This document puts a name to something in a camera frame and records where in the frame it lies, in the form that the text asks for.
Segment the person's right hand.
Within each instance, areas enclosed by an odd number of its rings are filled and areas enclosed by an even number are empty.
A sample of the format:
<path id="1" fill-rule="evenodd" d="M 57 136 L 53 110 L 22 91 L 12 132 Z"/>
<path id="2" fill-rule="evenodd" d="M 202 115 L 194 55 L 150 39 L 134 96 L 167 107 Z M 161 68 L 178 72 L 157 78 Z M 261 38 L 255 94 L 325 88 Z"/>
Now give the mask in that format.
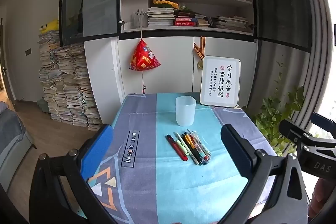
<path id="1" fill-rule="evenodd" d="M 334 182 L 325 180 L 323 178 L 318 179 L 308 208 L 309 218 L 314 218 L 321 211 L 324 204 L 327 202 L 328 198 L 333 192 L 334 187 Z"/>

